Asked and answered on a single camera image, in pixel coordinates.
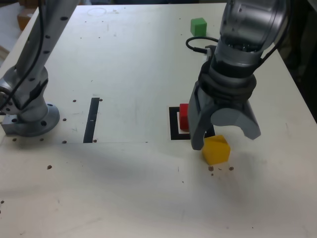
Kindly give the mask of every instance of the wire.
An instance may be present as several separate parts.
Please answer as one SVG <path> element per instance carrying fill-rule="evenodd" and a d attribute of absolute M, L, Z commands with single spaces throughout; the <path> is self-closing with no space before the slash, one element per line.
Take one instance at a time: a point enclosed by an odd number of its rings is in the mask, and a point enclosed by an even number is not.
<path fill-rule="evenodd" d="M 187 39 L 186 41 L 186 46 L 188 48 L 190 48 L 191 50 L 195 51 L 195 52 L 199 52 L 199 53 L 203 53 L 203 54 L 207 54 L 207 49 L 203 49 L 203 48 L 198 48 L 198 47 L 192 47 L 190 46 L 188 43 L 192 40 L 195 39 L 205 39 L 205 40 L 210 40 L 210 41 L 214 41 L 214 42 L 218 42 L 218 39 L 214 38 L 214 37 L 209 37 L 209 36 L 194 36 L 191 37 L 189 39 Z"/>
<path fill-rule="evenodd" d="M 294 17 L 294 7 L 293 7 L 293 1 L 289 0 L 289 6 L 290 6 L 290 17 L 288 19 L 287 25 L 285 27 L 285 30 L 281 36 L 281 38 L 278 40 L 278 42 L 276 43 L 276 45 L 272 48 L 272 50 L 270 50 L 263 59 L 261 59 L 261 62 L 259 64 L 258 67 L 260 67 L 273 53 L 276 49 L 278 49 L 280 47 L 280 45 L 284 42 L 285 37 L 287 36 L 289 29 L 291 27 L 291 23 L 293 21 L 293 17 Z"/>
<path fill-rule="evenodd" d="M 38 0 L 38 7 L 39 7 L 39 17 L 40 17 L 40 44 L 39 44 L 39 48 L 38 51 L 35 55 L 35 58 L 31 64 L 31 66 L 29 67 L 29 69 L 26 71 L 26 73 L 23 75 L 23 77 L 20 79 L 20 81 L 16 84 L 16 86 L 14 87 L 14 89 L 11 91 L 11 93 L 9 94 L 7 100 L 0 106 L 0 111 L 10 102 L 11 98 L 14 96 L 15 92 L 18 90 L 18 88 L 20 87 L 20 85 L 24 82 L 24 80 L 29 76 L 30 72 L 33 70 L 36 62 L 39 59 L 39 56 L 41 54 L 42 51 L 42 46 L 43 46 L 43 41 L 44 41 L 44 21 L 43 21 L 43 12 L 42 12 L 42 3 L 41 0 Z"/>

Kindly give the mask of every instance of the black tape strip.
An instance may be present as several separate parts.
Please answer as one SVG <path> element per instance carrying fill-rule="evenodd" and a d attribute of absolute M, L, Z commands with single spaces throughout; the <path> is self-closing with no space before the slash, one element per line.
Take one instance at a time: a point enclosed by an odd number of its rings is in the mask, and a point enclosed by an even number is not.
<path fill-rule="evenodd" d="M 98 106 L 99 106 L 99 99 L 100 98 L 92 98 L 88 113 L 88 119 L 86 124 L 86 130 L 84 135 L 84 143 L 92 143 L 94 138 L 95 132 L 95 125 L 97 121 L 97 113 L 98 113 Z"/>
<path fill-rule="evenodd" d="M 169 127 L 170 127 L 170 139 L 171 140 L 190 140 L 190 134 L 179 134 L 178 133 L 178 119 L 177 113 L 179 112 L 179 107 L 169 108 Z M 205 138 L 214 136 L 214 128 L 211 126 L 209 130 L 205 133 Z"/>

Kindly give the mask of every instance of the table surface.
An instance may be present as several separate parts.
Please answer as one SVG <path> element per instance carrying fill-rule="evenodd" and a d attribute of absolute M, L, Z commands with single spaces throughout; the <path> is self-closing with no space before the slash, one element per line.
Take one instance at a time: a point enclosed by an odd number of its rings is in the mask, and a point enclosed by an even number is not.
<path fill-rule="evenodd" d="M 185 46 L 190 20 L 218 38 L 224 6 L 76 8 L 46 64 L 45 99 L 67 121 L 34 138 L 0 131 L 1 237 L 317 237 L 317 126 L 277 52 L 250 98 L 261 137 L 215 127 L 231 154 L 214 176 L 190 141 L 170 140 L 168 107 L 189 101 L 204 62 Z M 97 143 L 84 144 L 92 97 Z"/>

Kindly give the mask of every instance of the cube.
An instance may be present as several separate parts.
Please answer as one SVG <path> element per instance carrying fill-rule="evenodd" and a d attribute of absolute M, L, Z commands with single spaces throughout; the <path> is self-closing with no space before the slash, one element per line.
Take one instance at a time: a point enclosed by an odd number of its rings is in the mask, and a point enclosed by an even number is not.
<path fill-rule="evenodd" d="M 206 162 L 212 166 L 228 161 L 230 146 L 222 135 L 215 135 L 205 138 L 202 153 Z"/>
<path fill-rule="evenodd" d="M 183 131 L 189 130 L 187 111 L 188 111 L 187 103 L 183 103 L 179 105 L 179 128 Z"/>
<path fill-rule="evenodd" d="M 207 22 L 203 18 L 192 19 L 190 22 L 190 31 L 193 36 L 206 36 Z"/>

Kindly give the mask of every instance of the gray robot arm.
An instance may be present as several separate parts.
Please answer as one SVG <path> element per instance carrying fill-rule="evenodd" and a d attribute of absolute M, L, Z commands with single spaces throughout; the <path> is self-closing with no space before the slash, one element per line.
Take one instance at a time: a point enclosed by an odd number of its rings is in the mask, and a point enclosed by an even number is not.
<path fill-rule="evenodd" d="M 220 39 L 202 66 L 189 102 L 188 121 L 194 150 L 202 149 L 212 126 L 235 125 L 255 139 L 260 128 L 248 102 L 255 86 L 254 71 L 276 39 L 287 15 L 286 0 L 229 0 Z"/>
<path fill-rule="evenodd" d="M 7 135 L 37 136 L 59 121 L 57 107 L 43 98 L 49 77 L 44 65 L 79 0 L 39 0 L 39 15 L 16 65 L 0 79 L 2 127 Z"/>

